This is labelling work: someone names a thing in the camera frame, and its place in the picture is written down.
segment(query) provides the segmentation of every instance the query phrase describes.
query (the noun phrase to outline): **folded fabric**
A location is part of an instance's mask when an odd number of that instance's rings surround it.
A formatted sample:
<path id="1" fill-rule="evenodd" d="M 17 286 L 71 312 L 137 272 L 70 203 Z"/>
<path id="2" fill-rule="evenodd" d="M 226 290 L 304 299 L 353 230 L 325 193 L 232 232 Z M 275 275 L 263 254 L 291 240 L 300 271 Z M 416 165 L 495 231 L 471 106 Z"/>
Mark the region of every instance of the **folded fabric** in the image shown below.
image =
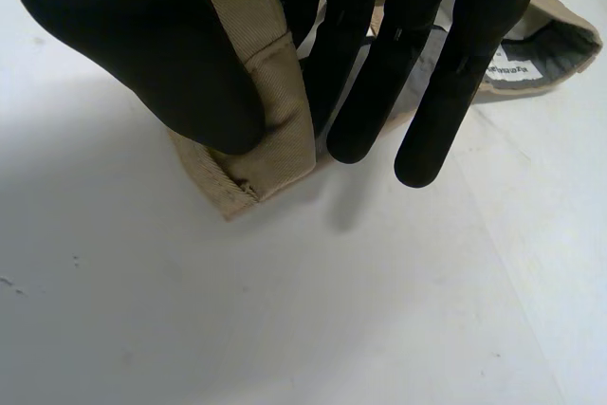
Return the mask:
<path id="1" fill-rule="evenodd" d="M 212 0 L 266 109 L 267 133 L 244 156 L 171 138 L 195 184 L 226 217 L 268 199 L 316 164 L 312 119 L 295 47 L 278 0 Z"/>

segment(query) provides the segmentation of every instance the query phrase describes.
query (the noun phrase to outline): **white table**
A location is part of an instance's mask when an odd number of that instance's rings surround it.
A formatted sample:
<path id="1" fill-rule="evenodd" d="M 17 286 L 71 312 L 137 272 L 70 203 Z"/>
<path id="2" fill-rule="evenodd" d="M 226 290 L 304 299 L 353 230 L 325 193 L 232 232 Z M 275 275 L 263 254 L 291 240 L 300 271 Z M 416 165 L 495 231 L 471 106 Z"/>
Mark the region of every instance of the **white table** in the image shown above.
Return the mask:
<path id="1" fill-rule="evenodd" d="M 606 0 L 563 0 L 607 37 Z M 0 0 L 0 403 L 607 403 L 607 54 L 226 224 L 137 98 Z"/>

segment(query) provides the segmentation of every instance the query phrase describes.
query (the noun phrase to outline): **white label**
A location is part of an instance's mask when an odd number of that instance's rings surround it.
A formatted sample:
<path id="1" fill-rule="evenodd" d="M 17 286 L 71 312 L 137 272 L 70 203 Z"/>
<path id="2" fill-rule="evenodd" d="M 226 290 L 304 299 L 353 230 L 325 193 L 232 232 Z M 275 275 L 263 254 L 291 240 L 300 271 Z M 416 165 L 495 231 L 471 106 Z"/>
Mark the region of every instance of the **white label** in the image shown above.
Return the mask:
<path id="1" fill-rule="evenodd" d="M 489 64 L 487 76 L 493 81 L 533 81 L 543 78 L 542 73 L 531 61 L 509 61 L 504 49 L 500 46 Z"/>

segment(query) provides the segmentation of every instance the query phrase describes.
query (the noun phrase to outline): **beige bag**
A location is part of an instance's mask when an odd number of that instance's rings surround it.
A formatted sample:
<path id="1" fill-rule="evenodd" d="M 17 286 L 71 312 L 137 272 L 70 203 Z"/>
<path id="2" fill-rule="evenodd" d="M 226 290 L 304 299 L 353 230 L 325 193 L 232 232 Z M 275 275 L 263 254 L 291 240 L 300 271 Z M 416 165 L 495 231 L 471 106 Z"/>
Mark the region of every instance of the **beige bag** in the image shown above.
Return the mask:
<path id="1" fill-rule="evenodd" d="M 261 94 L 268 133 L 255 150 L 238 157 L 222 155 L 174 132 L 171 137 L 186 172 L 230 219 L 303 178 L 330 157 L 324 150 L 326 132 L 314 139 L 296 51 L 279 1 L 212 2 Z M 447 35 L 450 2 L 445 0 L 437 28 L 384 131 L 413 115 Z M 379 7 L 372 26 L 375 32 L 381 15 Z M 533 0 L 528 14 L 510 35 L 489 67 L 481 90 L 507 94 L 545 90 L 585 69 L 602 46 L 597 30 L 558 0 Z M 366 52 L 368 49 L 361 50 L 349 84 Z"/>

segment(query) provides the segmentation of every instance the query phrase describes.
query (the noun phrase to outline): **black glove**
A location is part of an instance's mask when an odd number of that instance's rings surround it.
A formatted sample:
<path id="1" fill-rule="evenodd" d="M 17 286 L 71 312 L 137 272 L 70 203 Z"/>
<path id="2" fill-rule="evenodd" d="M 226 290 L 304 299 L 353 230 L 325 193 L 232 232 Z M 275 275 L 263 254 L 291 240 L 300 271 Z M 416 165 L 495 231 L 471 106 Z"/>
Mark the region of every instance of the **black glove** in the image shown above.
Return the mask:
<path id="1" fill-rule="evenodd" d="M 504 36 L 531 0 L 456 0 L 453 25 L 395 161 L 411 187 L 434 181 Z M 386 0 L 377 40 L 327 140 L 345 163 L 366 156 L 417 61 L 441 0 Z"/>
<path id="2" fill-rule="evenodd" d="M 314 25 L 320 0 L 281 0 L 298 46 Z M 314 131 L 329 121 L 365 38 L 376 0 L 326 0 L 324 21 L 303 69 Z"/>
<path id="3" fill-rule="evenodd" d="M 263 106 L 210 0 L 22 2 L 180 135 L 226 154 L 261 140 Z"/>

